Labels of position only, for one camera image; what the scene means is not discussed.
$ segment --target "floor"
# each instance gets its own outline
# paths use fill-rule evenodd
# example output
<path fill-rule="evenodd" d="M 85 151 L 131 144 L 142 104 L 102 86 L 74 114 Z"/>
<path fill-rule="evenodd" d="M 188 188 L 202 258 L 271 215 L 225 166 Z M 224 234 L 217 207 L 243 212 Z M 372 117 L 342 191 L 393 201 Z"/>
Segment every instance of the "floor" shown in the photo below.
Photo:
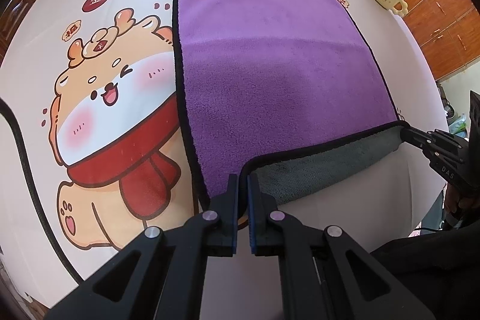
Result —
<path fill-rule="evenodd" d="M 470 129 L 470 91 L 480 93 L 480 58 L 455 72 L 441 82 L 447 99 L 455 109 L 456 116 L 465 114 L 467 129 Z"/>

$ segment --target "cartoon dog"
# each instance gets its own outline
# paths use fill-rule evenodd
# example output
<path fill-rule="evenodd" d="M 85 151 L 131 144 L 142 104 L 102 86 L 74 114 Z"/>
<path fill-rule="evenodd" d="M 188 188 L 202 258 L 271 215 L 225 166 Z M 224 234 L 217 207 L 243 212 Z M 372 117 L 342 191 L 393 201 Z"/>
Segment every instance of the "cartoon dog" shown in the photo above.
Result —
<path fill-rule="evenodd" d="M 147 226 L 174 228 L 194 213 L 171 28 L 133 14 L 76 39 L 55 83 L 49 140 L 71 179 L 58 188 L 58 218 L 84 250 L 120 249 Z"/>

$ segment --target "cabinet handle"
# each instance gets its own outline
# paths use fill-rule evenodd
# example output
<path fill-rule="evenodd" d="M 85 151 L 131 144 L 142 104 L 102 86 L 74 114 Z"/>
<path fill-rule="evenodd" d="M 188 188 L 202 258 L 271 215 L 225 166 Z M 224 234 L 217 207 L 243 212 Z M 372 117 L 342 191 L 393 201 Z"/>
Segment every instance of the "cabinet handle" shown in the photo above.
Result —
<path fill-rule="evenodd" d="M 440 6 L 440 3 L 437 2 L 437 6 L 440 8 L 440 10 L 442 11 L 442 13 L 446 15 L 446 13 L 443 11 L 442 7 Z"/>
<path fill-rule="evenodd" d="M 460 37 L 460 35 L 459 35 L 459 34 L 457 34 L 457 37 L 458 37 L 458 39 L 460 40 L 460 43 L 461 43 L 461 44 L 462 44 L 462 46 L 463 46 L 463 50 L 464 50 L 464 51 L 466 51 L 466 50 L 467 50 L 467 47 L 466 47 L 466 46 L 465 46 L 465 44 L 463 43 L 463 40 L 462 40 L 462 38 Z"/>

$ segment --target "table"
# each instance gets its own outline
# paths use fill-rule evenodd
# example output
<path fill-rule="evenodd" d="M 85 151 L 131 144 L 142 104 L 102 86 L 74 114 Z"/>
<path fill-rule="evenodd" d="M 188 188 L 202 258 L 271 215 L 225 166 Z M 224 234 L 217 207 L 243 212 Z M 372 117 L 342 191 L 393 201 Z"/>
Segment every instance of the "table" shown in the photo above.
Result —
<path fill-rule="evenodd" d="M 403 21 L 374 0 L 339 2 L 371 46 L 401 117 L 425 131 L 446 130 L 434 79 Z M 155 53 L 168 57 L 171 51 L 171 4 L 172 0 L 37 0 L 11 42 L 0 69 L 0 96 L 20 123 L 40 200 L 36 207 L 45 211 L 48 220 L 42 227 L 13 136 L 0 117 L 0 257 L 20 294 L 26 292 L 51 307 L 75 288 L 71 276 L 75 272 L 87 278 L 144 227 L 157 224 L 169 229 L 183 224 L 195 212 L 179 130 L 170 129 L 170 138 L 155 141 L 160 144 L 145 142 L 148 153 L 160 145 L 155 158 L 149 158 L 152 162 L 144 164 L 135 158 L 135 167 L 141 166 L 144 172 L 160 167 L 169 199 L 166 209 L 160 214 L 160 209 L 155 210 L 150 218 L 127 194 L 130 171 L 119 168 L 118 162 L 128 166 L 125 160 L 133 162 L 134 157 L 123 149 L 124 144 L 112 142 L 127 137 L 142 142 L 142 134 L 130 129 L 144 124 L 152 107 L 161 104 L 159 94 L 168 96 L 172 88 L 173 70 L 167 69 L 165 74 L 159 69 L 157 74 L 152 68 Z M 96 57 L 97 52 L 105 52 L 105 56 Z M 112 80 L 112 69 L 122 56 L 132 59 L 122 73 L 128 74 L 133 63 L 145 71 L 142 85 L 148 86 L 148 80 L 159 75 L 169 75 L 166 90 L 138 92 L 132 83 L 124 103 L 123 90 L 113 83 L 102 95 L 94 93 L 91 86 Z M 107 106 L 118 100 L 120 105 L 113 107 L 120 109 L 112 115 L 85 109 L 75 111 L 78 116 L 74 118 L 69 116 L 77 104 L 81 109 L 91 100 Z M 63 124 L 69 132 L 61 130 Z M 99 168 L 94 171 L 102 178 L 86 171 L 91 164 Z M 115 175 L 121 180 L 113 181 Z M 373 250 L 409 235 L 444 184 L 428 167 L 421 151 L 401 145 L 367 170 L 281 209 L 314 227 L 337 224 L 367 250 Z M 46 232 L 55 236 L 71 262 L 74 270 L 70 274 Z M 239 252 L 233 260 L 208 262 L 202 318 L 281 318 L 277 261 L 249 254 L 247 230 L 239 232 L 238 241 Z"/>

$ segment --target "metal screw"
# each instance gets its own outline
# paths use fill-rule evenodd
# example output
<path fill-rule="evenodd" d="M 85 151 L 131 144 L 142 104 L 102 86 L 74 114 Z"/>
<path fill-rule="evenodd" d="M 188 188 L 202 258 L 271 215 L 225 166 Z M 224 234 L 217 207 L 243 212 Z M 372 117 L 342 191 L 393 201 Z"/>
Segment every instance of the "metal screw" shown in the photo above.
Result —
<path fill-rule="evenodd" d="M 282 211 L 273 211 L 270 213 L 270 218 L 273 221 L 282 221 L 285 218 L 285 213 Z"/>
<path fill-rule="evenodd" d="M 202 217 L 204 220 L 213 221 L 218 217 L 218 214 L 216 211 L 204 211 Z"/>
<path fill-rule="evenodd" d="M 330 226 L 327 228 L 327 233 L 333 238 L 339 238 L 342 236 L 343 231 L 339 226 Z"/>
<path fill-rule="evenodd" d="M 149 239 L 154 239 L 160 234 L 160 228 L 157 226 L 150 226 L 147 229 L 145 229 L 145 236 Z"/>

